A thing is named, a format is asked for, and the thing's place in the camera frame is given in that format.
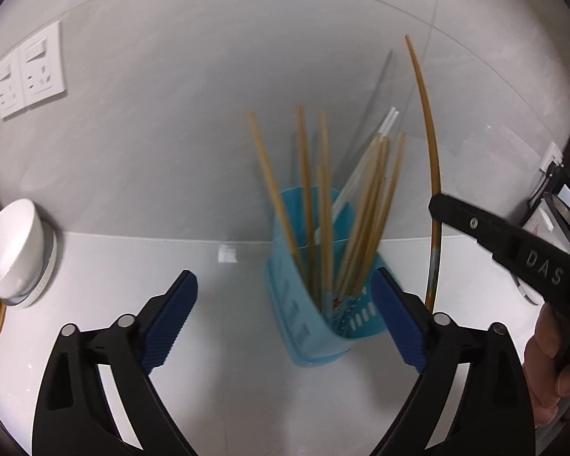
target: wall outlet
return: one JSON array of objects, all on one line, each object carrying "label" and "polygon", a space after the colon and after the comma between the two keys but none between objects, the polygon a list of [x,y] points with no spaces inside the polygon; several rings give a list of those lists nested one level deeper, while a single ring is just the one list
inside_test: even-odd
[{"label": "wall outlet", "polygon": [[65,91],[59,24],[58,21],[45,27],[19,47],[26,105]]},{"label": "wall outlet", "polygon": [[17,50],[0,60],[0,118],[25,107]]},{"label": "wall outlet", "polygon": [[549,168],[549,165],[552,162],[554,162],[557,165],[560,165],[560,164],[562,164],[563,159],[564,159],[564,157],[562,155],[562,152],[559,150],[559,147],[556,146],[555,142],[551,142],[549,144],[549,147],[547,147],[545,155],[543,156],[543,158],[540,161],[539,169],[543,173],[546,173],[547,169]]}]

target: white switch panel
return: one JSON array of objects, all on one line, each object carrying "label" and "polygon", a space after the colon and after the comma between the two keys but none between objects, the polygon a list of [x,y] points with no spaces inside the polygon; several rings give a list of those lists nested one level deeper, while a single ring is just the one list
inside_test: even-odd
[{"label": "white switch panel", "polygon": [[0,60],[0,118],[25,107],[17,50]]},{"label": "white switch panel", "polygon": [[45,27],[19,47],[26,105],[65,91],[61,69],[59,25]]}]

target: blue plastic container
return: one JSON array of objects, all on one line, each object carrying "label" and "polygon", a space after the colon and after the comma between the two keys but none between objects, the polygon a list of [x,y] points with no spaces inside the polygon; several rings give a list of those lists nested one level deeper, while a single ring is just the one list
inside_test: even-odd
[{"label": "blue plastic container", "polygon": [[[332,190],[332,200],[338,196]],[[304,205],[302,189],[293,188],[282,192],[283,200],[305,257],[306,231],[304,228]],[[312,193],[315,227],[317,226],[317,190]],[[354,211],[347,205],[334,223],[334,267],[340,261],[354,223]],[[374,269],[384,267],[379,255],[375,256]],[[293,361],[302,367],[323,365],[343,356],[360,339],[375,336],[386,331],[386,324],[371,301],[369,283],[371,272],[356,304],[344,335],[336,334],[327,324],[321,312],[311,299],[304,281],[287,249],[283,229],[275,218],[272,240],[272,256],[266,267],[266,283],[281,335]]]}]

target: human hand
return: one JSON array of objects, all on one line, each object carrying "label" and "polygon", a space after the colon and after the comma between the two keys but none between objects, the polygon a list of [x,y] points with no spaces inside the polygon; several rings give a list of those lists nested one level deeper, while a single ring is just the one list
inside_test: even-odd
[{"label": "human hand", "polygon": [[559,375],[555,370],[554,359],[561,342],[553,309],[545,303],[536,321],[534,336],[526,344],[523,363],[535,427],[550,424],[557,415],[557,402],[561,397],[570,397],[570,365]]}]

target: wall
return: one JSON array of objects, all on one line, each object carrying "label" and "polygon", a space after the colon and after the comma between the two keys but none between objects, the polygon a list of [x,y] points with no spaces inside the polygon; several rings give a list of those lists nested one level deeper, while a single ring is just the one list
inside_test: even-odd
[{"label": "wall", "polygon": [[0,57],[55,19],[67,94],[0,120],[0,201],[32,198],[69,231],[269,239],[244,112],[257,111],[286,188],[304,104],[315,159],[317,111],[329,112],[336,187],[388,108],[404,112],[386,237],[429,234],[405,33],[423,56],[444,191],[506,215],[570,133],[561,0],[6,0]]}]

